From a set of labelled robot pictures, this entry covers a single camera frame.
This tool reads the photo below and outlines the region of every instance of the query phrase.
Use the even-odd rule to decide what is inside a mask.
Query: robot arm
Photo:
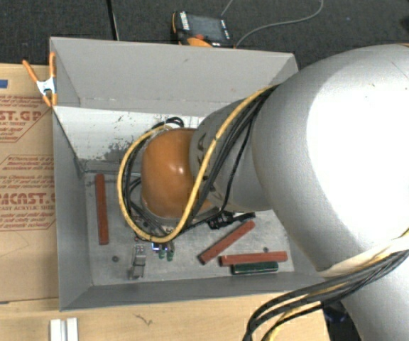
[[[241,107],[247,120],[237,119]],[[330,57],[281,86],[209,115],[190,134],[184,133],[187,145],[175,141],[175,134],[159,134],[145,151],[181,147],[175,151],[182,153],[180,158],[154,151],[142,162],[142,185],[156,181],[150,184],[154,193],[143,189],[145,210],[157,223],[173,220],[177,225],[171,232],[155,236],[140,230],[131,223],[120,193],[124,216],[148,240],[171,241],[209,208],[273,209],[316,270],[324,271],[409,228],[409,47],[382,45]],[[225,156],[211,156],[227,148]],[[137,150],[132,146],[128,153]],[[120,188],[128,157],[121,164]],[[190,184],[176,186],[175,193],[168,178],[162,185],[159,175],[149,178],[152,170],[143,176],[143,166],[156,168],[157,158],[163,174],[170,171],[173,178],[185,173]],[[214,177],[208,164],[220,168]],[[150,208],[153,198],[161,205],[156,191],[179,198],[171,212],[177,215],[171,216],[179,217],[185,208],[181,218],[164,219]],[[195,202],[194,196],[208,191]],[[190,192],[187,198],[184,193]],[[171,198],[165,198],[169,205]],[[409,257],[343,303],[363,340],[409,340]]]

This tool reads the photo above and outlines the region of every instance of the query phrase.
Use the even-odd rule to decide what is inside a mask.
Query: black cable
[[[252,118],[249,121],[249,127],[247,128],[246,136],[244,137],[244,141],[242,142],[242,145],[241,145],[241,148],[239,149],[236,160],[234,161],[234,165],[233,165],[233,168],[231,170],[231,173],[230,173],[230,176],[229,176],[229,179],[228,179],[228,183],[227,183],[227,190],[225,192],[224,202],[222,203],[222,206],[220,207],[220,210],[218,211],[218,213],[216,213],[214,215],[211,215],[211,216],[209,216],[209,217],[207,217],[207,218],[205,218],[205,219],[203,219],[203,220],[201,220],[201,221],[199,221],[199,222],[197,222],[195,224],[191,224],[190,226],[186,227],[181,232],[181,234],[184,234],[185,232],[195,228],[196,226],[204,224],[205,222],[209,222],[209,221],[217,219],[218,216],[221,216],[222,213],[224,212],[225,207],[227,206],[227,203],[228,203],[229,196],[230,196],[231,184],[233,183],[234,175],[235,175],[235,173],[236,173],[236,171],[238,169],[239,162],[241,161],[241,157],[242,157],[242,154],[244,152],[244,149],[246,148],[247,142],[249,141],[253,120],[254,120],[254,118]]]
[[[286,295],[277,297],[265,303],[265,305],[262,305],[251,316],[251,319],[248,323],[247,331],[246,331],[246,334],[244,335],[243,340],[250,341],[252,333],[255,331],[257,327],[259,327],[259,325],[267,322],[268,320],[270,320],[271,318],[277,315],[280,315],[281,313],[284,313],[286,311],[289,311],[289,310],[292,310],[297,307],[301,307],[301,306],[304,306],[310,303],[314,303],[317,301],[321,303],[321,307],[324,307],[325,305],[335,303],[337,301],[340,301],[343,298],[346,298],[347,296],[350,296],[351,294],[355,293],[356,291],[366,286],[367,284],[377,281],[378,279],[384,277],[386,274],[393,271],[400,264],[402,264],[405,261],[405,259],[408,258],[408,256],[409,256],[409,250],[400,251],[398,253],[391,254],[385,259],[378,261],[377,263],[372,264],[371,266],[368,266],[365,269],[362,269],[355,273],[352,273],[346,276],[336,277],[329,281],[325,281],[315,286],[306,287],[298,291],[289,292]],[[290,299],[297,298],[298,296],[302,296],[304,294],[310,294],[310,293],[316,293],[319,291],[323,291],[327,288],[337,286],[339,284],[344,284],[344,285],[342,285],[342,287],[338,289],[324,292],[321,294],[316,294],[314,296],[308,296],[298,301],[291,302],[287,305],[276,308],[270,312],[264,313],[269,308],[272,308],[273,306],[277,304],[284,303],[286,301],[289,301]],[[299,316],[300,314],[298,313],[292,316],[291,318],[286,318],[285,320],[290,320],[290,319],[293,319]]]
[[[222,145],[221,151],[217,154],[217,159],[214,162],[212,170],[209,172],[208,178],[206,183],[204,184],[203,188],[200,191],[200,196],[189,215],[189,219],[187,219],[187,223],[189,223],[194,216],[200,211],[203,202],[206,200],[209,191],[219,174],[220,169],[222,168],[227,156],[232,150],[233,145],[236,143],[236,140],[241,135],[242,131],[251,123],[252,120],[256,118],[263,103],[269,98],[271,93],[277,88],[278,85],[267,89],[266,91],[262,92],[252,103],[250,103],[245,110],[235,119],[235,123],[233,124],[232,128],[229,130],[228,136],[224,140],[224,144]]]
[[[283,318],[282,320],[278,321],[273,327],[271,327],[270,330],[267,333],[264,334],[261,341],[268,341],[268,337],[269,337],[270,333],[273,332],[275,328],[283,325],[283,323],[287,323],[287,322],[289,322],[291,320],[294,320],[295,318],[302,317],[304,315],[308,315],[309,313],[313,313],[313,312],[316,312],[317,310],[321,310],[321,309],[323,309],[323,305],[319,304],[319,305],[316,305],[314,307],[308,308],[307,310],[301,310],[300,312],[295,313],[294,315],[291,315],[290,317]]]
[[[388,264],[388,265],[389,264],[394,264],[394,265],[397,266],[396,260],[398,260],[398,255],[397,254],[391,254],[390,256],[387,256],[385,259],[382,259],[382,260],[378,261],[375,264],[367,266],[364,269],[361,269],[359,271],[355,271],[354,273],[343,275],[343,276],[338,276],[338,277],[335,277],[335,278],[331,278],[328,281],[324,281],[322,283],[315,284],[313,286],[308,286],[308,287],[305,287],[305,288],[301,288],[299,290],[292,291],[292,292],[286,293],[284,295],[281,295],[281,296],[279,296],[277,298],[274,298],[273,300],[271,300],[271,301],[265,303],[264,305],[262,305],[258,310],[256,310],[253,313],[253,315],[249,319],[249,326],[254,325],[254,322],[256,320],[259,320],[260,319],[259,317],[262,314],[264,314],[269,308],[272,308],[275,305],[278,305],[278,304],[284,303],[286,301],[295,299],[295,298],[297,298],[299,296],[303,296],[303,295],[306,295],[306,294],[311,294],[311,293],[316,293],[316,292],[319,292],[319,291],[323,291],[324,289],[331,288],[331,287],[334,287],[334,286],[338,286],[339,284],[343,284],[343,283],[348,283],[349,285],[353,286],[355,283],[357,283],[359,281],[364,281],[365,279],[370,277],[370,275],[374,271],[377,271],[378,269],[381,269],[385,264]]]
[[[209,177],[206,179],[206,183],[204,184],[203,189],[200,191],[200,195],[197,199],[197,203],[194,206],[194,208],[192,209],[189,218],[187,219],[187,222],[190,223],[193,218],[196,216],[196,214],[200,211],[203,202],[206,200],[210,188],[212,187],[212,184],[215,181],[215,178],[217,177],[217,175],[219,174],[220,169],[222,168],[225,160],[227,159],[227,156],[229,155],[230,150],[233,148],[233,145],[236,143],[237,139],[240,137],[241,133],[244,131],[244,129],[246,129],[246,127],[251,128],[252,123],[254,121],[254,119],[256,118],[256,115],[259,113],[262,104],[265,102],[265,100],[270,96],[270,94],[272,93],[272,91],[277,87],[271,87],[267,90],[265,90],[264,92],[262,92],[253,102],[251,102],[249,105],[247,105],[246,108],[244,108],[244,110],[242,110],[241,113],[239,113],[238,117],[235,118],[235,122],[232,125],[232,127],[230,128],[227,136],[224,139],[224,143],[222,144],[222,149],[219,151],[218,155],[217,155],[217,159],[211,169],[211,171],[209,172]],[[184,127],[184,121],[180,118],[180,117],[171,117],[166,119],[165,121],[162,121],[160,123],[157,123],[156,125],[154,125],[151,129],[155,129],[159,126],[162,125],[166,125],[166,124],[177,124],[180,127]],[[229,193],[231,190],[231,183],[233,181],[234,178],[234,174],[236,172],[237,166],[239,164],[239,161],[241,159],[242,153],[244,152],[244,148],[246,146],[246,143],[249,139],[249,134],[250,134],[250,129],[247,130],[246,132],[246,137],[244,139],[243,144],[241,145],[240,151],[238,153],[237,156],[237,160],[235,161],[233,170],[231,172],[230,175],[230,179],[229,179],[229,185],[227,186],[227,192],[226,192],[226,200],[224,201],[224,204],[226,205],[228,202],[228,197],[229,197]],[[142,141],[137,148],[135,148],[133,150],[133,152],[131,153],[131,155],[129,156],[127,163],[126,163],[126,167],[124,169],[124,178],[123,180],[125,180],[125,185],[123,183],[123,198],[124,198],[124,204],[126,206],[126,209],[128,211],[128,213],[130,214],[130,208],[131,208],[131,204],[132,202],[130,201],[130,194],[131,194],[131,188],[129,186],[129,180],[128,178],[130,178],[131,176],[131,170],[133,167],[133,164],[135,162],[136,156],[138,154],[138,152],[141,150],[141,148],[143,147],[143,145],[145,144],[145,142],[148,139],[145,139],[144,141]],[[221,207],[221,211],[220,214],[222,214],[224,211],[224,207]],[[141,212],[139,212],[139,215],[144,219],[147,220],[147,216],[143,215],[143,210]],[[214,215],[212,215],[211,217],[208,217],[207,219],[204,219],[200,222],[198,222],[197,224],[193,224],[190,226],[187,226],[185,228],[185,231],[187,231],[188,229],[192,229],[193,227],[196,227],[199,224],[205,223],[207,221],[209,221],[210,219],[214,219]]]
[[[113,36],[113,40],[119,40],[119,34],[118,34],[118,29],[116,27],[116,19],[114,18],[113,6],[111,5],[111,0],[106,0],[106,2],[107,2],[108,17],[109,17],[110,26],[111,26],[111,35]]]

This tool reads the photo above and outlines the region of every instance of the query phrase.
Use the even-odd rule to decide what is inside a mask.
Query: black device
[[[171,27],[173,38],[181,45],[233,48],[234,43],[223,18],[198,16],[175,11]]]

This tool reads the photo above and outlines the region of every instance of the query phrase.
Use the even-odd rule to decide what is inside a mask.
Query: cardboard sheet
[[[0,80],[0,301],[56,297],[52,112],[22,65],[0,64]]]

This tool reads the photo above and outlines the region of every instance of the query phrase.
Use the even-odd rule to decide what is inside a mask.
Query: electronic component
[[[109,243],[109,230],[104,175],[96,174],[94,183],[96,185],[97,231],[99,234],[99,245],[107,245]]]
[[[234,276],[242,274],[273,273],[278,270],[277,261],[264,261],[262,263],[235,264],[231,266],[231,274]]]
[[[208,261],[213,260],[216,256],[222,253],[226,248],[232,245],[234,242],[242,238],[249,231],[253,230],[255,227],[255,222],[248,221],[243,223],[241,226],[236,228],[234,231],[230,232],[222,240],[212,245],[208,250],[201,253],[198,259],[202,264],[206,264]]]
[[[222,255],[220,257],[220,264],[222,266],[231,266],[236,264],[264,263],[267,261],[281,262],[287,260],[288,255],[286,251],[272,251],[270,253]]]
[[[202,47],[230,47],[233,43],[223,18],[198,16],[186,11],[175,11],[172,34],[181,45]]]
[[[146,249],[144,245],[136,244],[133,251],[132,267],[129,269],[129,279],[143,278],[146,265]]]
[[[255,217],[254,212],[244,213],[239,216],[234,216],[233,212],[222,211],[219,216],[213,217],[211,220],[207,221],[207,224],[211,230],[221,229],[222,227],[227,227],[228,225],[236,221],[245,221],[248,219],[253,219]]]

